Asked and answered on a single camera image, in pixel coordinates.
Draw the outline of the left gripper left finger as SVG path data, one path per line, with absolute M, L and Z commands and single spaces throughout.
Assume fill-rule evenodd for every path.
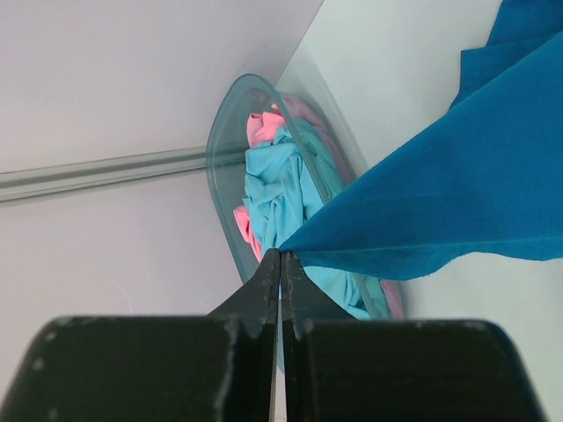
M 34 337 L 4 421 L 270 421 L 281 255 L 205 316 L 62 316 Z

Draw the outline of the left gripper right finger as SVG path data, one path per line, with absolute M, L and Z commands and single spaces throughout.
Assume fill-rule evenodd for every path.
M 543 421 L 505 331 L 484 320 L 358 321 L 281 255 L 291 421 Z

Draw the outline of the dark blue t shirt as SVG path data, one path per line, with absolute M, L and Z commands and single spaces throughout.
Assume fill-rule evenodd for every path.
M 473 252 L 562 255 L 562 4 L 501 3 L 450 109 L 286 240 L 304 266 L 392 280 Z

